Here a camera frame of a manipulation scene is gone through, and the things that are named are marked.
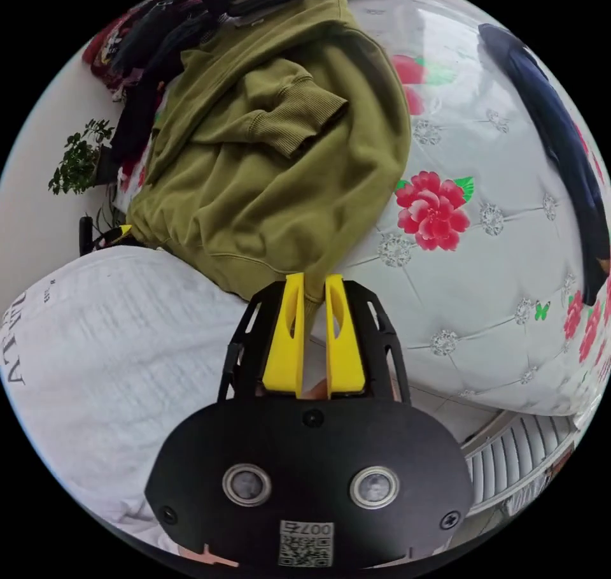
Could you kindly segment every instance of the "finger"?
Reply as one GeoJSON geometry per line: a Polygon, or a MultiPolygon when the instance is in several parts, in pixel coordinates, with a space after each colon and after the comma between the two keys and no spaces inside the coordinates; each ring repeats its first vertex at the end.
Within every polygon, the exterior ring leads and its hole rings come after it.
{"type": "Polygon", "coordinates": [[[301,398],[304,401],[324,401],[327,399],[327,379],[320,380],[311,390],[304,392],[301,398]]]}

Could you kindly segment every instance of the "sweatshirt cuff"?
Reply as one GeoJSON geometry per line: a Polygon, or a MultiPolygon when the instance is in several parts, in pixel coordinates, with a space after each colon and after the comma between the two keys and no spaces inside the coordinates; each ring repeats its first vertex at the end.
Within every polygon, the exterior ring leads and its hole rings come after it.
{"type": "Polygon", "coordinates": [[[314,80],[299,80],[280,93],[279,104],[273,110],[256,117],[251,135],[289,159],[301,154],[310,139],[335,120],[347,104],[347,100],[320,88],[314,80]]]}

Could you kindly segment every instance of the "qr code sticker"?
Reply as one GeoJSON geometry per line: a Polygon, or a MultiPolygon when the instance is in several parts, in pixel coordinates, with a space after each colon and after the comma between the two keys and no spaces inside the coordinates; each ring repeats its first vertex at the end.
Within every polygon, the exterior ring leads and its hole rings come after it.
{"type": "Polygon", "coordinates": [[[332,522],[280,522],[279,566],[321,568],[333,564],[332,522]]]}

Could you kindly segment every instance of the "olive green sweatshirt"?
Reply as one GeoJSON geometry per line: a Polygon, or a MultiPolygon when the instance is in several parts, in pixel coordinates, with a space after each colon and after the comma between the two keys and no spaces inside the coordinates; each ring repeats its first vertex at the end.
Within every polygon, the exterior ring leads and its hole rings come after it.
{"type": "Polygon", "coordinates": [[[134,236],[246,300],[303,271],[311,322],[404,172],[395,70],[346,0],[226,24],[183,65],[128,211],[134,236]]]}

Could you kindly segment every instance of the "potted plant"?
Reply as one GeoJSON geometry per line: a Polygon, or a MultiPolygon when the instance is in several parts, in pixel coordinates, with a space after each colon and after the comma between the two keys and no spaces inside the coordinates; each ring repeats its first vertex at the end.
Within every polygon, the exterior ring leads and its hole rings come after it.
{"type": "Polygon", "coordinates": [[[116,182],[120,165],[103,142],[110,139],[114,127],[108,120],[90,120],[83,133],[70,135],[64,146],[64,158],[49,182],[54,195],[72,190],[81,194],[93,186],[116,182]]]}

